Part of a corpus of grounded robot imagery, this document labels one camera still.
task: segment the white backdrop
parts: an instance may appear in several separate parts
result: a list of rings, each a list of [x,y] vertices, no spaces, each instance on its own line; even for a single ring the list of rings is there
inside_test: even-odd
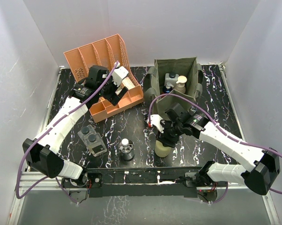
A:
[[[56,62],[119,33],[130,64],[198,56],[226,61],[259,0],[24,0]]]
[[[263,0],[227,62],[227,79],[246,140],[282,153],[282,0]],[[281,173],[273,188],[282,191]],[[282,195],[271,192],[282,223]]]
[[[22,143],[34,138],[58,65],[22,0],[0,0],[0,225],[14,196]]]

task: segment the black marble surface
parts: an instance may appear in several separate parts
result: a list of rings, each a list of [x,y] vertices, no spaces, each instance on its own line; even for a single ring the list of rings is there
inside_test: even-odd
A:
[[[241,137],[219,67],[204,65],[202,68],[204,71],[203,93],[198,105],[207,110],[227,131]],[[148,67],[132,67],[131,70],[142,86]],[[63,69],[53,101],[50,120],[64,104],[74,82],[70,69]],[[85,114],[62,143],[60,157],[70,159],[86,168],[204,166],[208,160],[236,164],[234,159],[216,147],[185,135],[180,138],[171,154],[166,158],[159,158],[154,154],[155,131],[148,128],[145,122],[147,113],[148,108],[144,104],[139,104],[99,123],[94,123],[90,113]],[[89,153],[77,134],[83,126],[89,124],[101,134],[108,149],[107,153],[98,157]],[[123,162],[120,159],[117,146],[122,138],[132,140],[134,143],[135,157],[131,162]]]

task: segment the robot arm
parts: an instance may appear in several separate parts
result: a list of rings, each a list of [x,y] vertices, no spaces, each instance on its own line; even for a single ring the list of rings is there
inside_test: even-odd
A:
[[[199,140],[208,142],[232,156],[240,165],[224,165],[209,161],[193,177],[193,182],[209,185],[211,182],[228,181],[247,185],[252,191],[266,195],[279,170],[277,155],[262,149],[241,145],[228,138],[233,134],[223,135],[203,113],[190,113],[176,103],[166,110],[170,120],[163,120],[159,115],[151,115],[151,124],[157,127],[157,141],[164,147],[175,147],[182,134],[192,135]]]
[[[70,178],[77,185],[83,185],[87,182],[87,174],[80,165],[61,159],[57,154],[72,127],[94,103],[98,102],[100,97],[104,97],[113,105],[116,105],[128,91],[126,87],[119,90],[122,80],[128,75],[128,71],[118,64],[104,87],[87,104],[69,114],[69,111],[77,108],[95,92],[106,79],[108,73],[109,71],[105,67],[92,66],[89,70],[88,78],[74,86],[64,105],[44,131],[49,128],[52,128],[52,130],[33,147],[27,156],[27,163],[30,167],[50,178],[56,176]],[[65,114],[67,117],[56,126],[53,126]],[[34,140],[39,138],[42,133],[44,132],[38,134]],[[24,141],[22,145],[24,152],[32,143],[33,141],[30,139]]]

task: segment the soap dispenser bottle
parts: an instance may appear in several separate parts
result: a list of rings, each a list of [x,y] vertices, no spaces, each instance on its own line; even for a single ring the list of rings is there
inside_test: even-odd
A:
[[[177,90],[184,94],[186,92],[186,87],[185,87],[186,82],[187,82],[187,78],[185,76],[179,76],[178,81],[174,86],[174,90]]]

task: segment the pump cap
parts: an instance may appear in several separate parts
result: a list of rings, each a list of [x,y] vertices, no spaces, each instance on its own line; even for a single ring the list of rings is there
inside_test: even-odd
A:
[[[174,87],[174,86],[173,86],[173,84],[172,84],[172,83],[170,83],[170,82],[167,82],[167,84],[166,84],[166,88],[167,88],[167,89],[169,89],[169,88],[171,88],[171,87]]]
[[[122,144],[123,146],[128,146],[128,139],[126,139],[126,138],[122,139],[122,140],[121,140],[121,144]]]
[[[179,76],[177,83],[186,83],[187,78],[185,76]]]

